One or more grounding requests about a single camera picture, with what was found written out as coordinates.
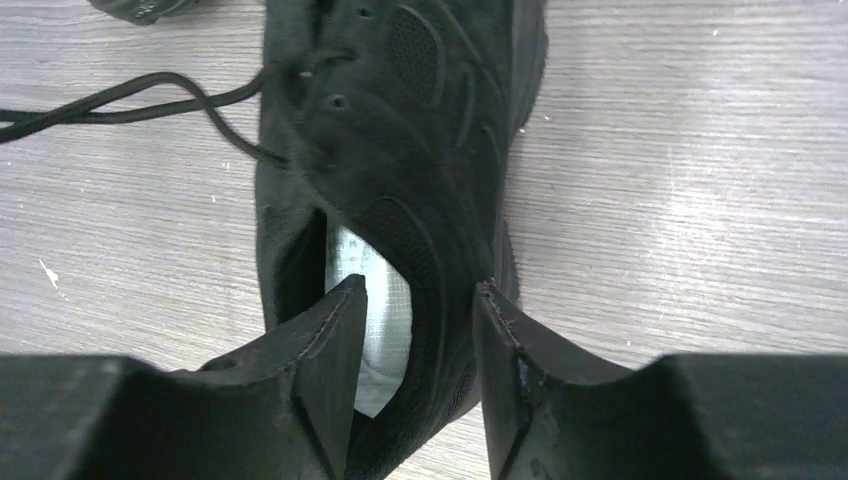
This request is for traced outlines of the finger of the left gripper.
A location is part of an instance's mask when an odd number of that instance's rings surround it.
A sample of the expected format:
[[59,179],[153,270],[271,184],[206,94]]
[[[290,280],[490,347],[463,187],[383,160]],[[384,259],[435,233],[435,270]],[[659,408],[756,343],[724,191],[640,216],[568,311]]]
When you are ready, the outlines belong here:
[[96,10],[136,26],[148,26],[161,18],[184,14],[198,0],[89,0]]

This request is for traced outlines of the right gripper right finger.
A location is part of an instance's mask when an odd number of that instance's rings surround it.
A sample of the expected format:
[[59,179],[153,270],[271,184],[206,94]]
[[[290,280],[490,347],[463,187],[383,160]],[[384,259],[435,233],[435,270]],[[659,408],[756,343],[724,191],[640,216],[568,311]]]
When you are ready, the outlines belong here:
[[495,479],[843,479],[843,355],[662,356],[637,370],[475,293]]

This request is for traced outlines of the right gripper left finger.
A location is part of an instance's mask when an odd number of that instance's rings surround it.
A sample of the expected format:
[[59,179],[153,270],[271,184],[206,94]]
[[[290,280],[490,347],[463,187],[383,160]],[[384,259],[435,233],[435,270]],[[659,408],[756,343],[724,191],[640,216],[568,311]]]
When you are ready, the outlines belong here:
[[366,323],[351,275],[197,371],[114,355],[1,359],[5,479],[340,479]]

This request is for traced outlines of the black shoe with laces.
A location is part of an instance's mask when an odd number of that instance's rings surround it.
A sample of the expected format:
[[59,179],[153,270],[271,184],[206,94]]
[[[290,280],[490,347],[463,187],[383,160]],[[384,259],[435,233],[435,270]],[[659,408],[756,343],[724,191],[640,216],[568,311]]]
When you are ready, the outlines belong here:
[[520,287],[503,212],[512,142],[548,47],[542,1],[270,1],[255,173],[256,263],[268,327],[324,293],[329,241],[352,230],[409,286],[386,367],[361,380],[347,479],[383,479],[480,399],[476,284]]

